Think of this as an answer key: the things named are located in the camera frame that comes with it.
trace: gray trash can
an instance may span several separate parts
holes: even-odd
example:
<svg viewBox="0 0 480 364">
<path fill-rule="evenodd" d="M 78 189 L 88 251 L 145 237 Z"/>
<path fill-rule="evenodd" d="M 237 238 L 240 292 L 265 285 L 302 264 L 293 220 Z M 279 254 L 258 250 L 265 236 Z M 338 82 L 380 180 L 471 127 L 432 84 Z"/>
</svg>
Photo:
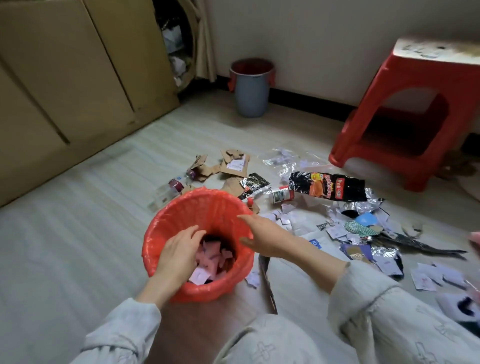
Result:
<svg viewBox="0 0 480 364">
<path fill-rule="evenodd" d="M 265 113 L 270 86 L 274 85 L 275 68 L 270 61 L 248 58 L 230 68 L 228 87 L 235 91 L 237 110 L 246 118 L 259 118 Z"/>
</svg>

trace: red plastic stool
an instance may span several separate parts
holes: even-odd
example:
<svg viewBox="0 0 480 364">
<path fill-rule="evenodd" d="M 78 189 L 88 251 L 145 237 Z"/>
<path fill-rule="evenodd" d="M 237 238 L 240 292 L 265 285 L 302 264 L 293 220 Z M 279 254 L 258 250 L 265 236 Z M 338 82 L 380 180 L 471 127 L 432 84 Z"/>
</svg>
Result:
<svg viewBox="0 0 480 364">
<path fill-rule="evenodd" d="M 337 137 L 330 162 L 343 167 L 360 157 L 383 164 L 406 176 L 405 189 L 423 191 L 473 119 L 480 100 L 478 52 L 480 45 L 471 43 L 399 39 Z M 380 107 L 398 91 L 424 87 L 438 94 L 423 115 Z M 401 128 L 367 128 L 374 116 L 401 121 Z M 412 135 L 402 137 L 409 128 Z"/>
</svg>

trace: white sleeve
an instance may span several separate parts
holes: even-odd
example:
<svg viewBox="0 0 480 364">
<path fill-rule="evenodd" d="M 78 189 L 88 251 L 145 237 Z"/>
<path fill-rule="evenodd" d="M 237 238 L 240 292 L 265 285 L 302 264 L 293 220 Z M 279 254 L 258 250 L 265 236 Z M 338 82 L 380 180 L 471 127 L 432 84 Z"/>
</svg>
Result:
<svg viewBox="0 0 480 364">
<path fill-rule="evenodd" d="M 360 261 L 332 290 L 328 321 L 362 364 L 471 364 L 480 339 Z"/>
<path fill-rule="evenodd" d="M 125 300 L 86 336 L 72 364 L 142 363 L 150 352 L 160 319 L 160 311 L 153 303 Z"/>
</svg>

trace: white wall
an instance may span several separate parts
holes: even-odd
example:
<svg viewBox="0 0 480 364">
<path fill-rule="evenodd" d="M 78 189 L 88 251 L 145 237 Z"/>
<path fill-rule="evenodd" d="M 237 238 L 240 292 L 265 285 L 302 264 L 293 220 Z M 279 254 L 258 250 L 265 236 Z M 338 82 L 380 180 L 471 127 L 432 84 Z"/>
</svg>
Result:
<svg viewBox="0 0 480 364">
<path fill-rule="evenodd" d="M 265 57 L 276 65 L 277 88 L 351 105 L 402 35 L 480 41 L 480 0 L 206 3 L 218 74 L 228 76 L 237 59 Z M 394 104 L 421 109 L 427 99 L 403 95 Z"/>
</svg>

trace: white stool top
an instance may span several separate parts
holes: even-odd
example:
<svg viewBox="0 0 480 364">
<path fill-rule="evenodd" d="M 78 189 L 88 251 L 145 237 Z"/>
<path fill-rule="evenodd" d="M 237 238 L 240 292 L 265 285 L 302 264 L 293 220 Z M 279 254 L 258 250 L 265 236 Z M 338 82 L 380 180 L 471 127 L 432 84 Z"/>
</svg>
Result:
<svg viewBox="0 0 480 364">
<path fill-rule="evenodd" d="M 393 54 L 418 60 L 480 65 L 479 43 L 406 37 L 396 41 Z"/>
</svg>

